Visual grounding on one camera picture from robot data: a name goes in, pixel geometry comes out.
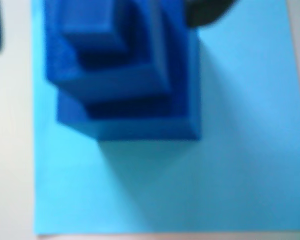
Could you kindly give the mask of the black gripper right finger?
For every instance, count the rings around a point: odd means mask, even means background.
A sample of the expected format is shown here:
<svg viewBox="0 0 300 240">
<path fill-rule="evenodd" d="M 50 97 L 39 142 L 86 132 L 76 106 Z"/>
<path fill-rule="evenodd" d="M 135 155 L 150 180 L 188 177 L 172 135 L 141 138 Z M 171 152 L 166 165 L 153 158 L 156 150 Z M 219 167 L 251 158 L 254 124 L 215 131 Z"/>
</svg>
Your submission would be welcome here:
<svg viewBox="0 0 300 240">
<path fill-rule="evenodd" d="M 207 26 L 224 16 L 236 0 L 185 0 L 184 13 L 188 27 Z"/>
</svg>

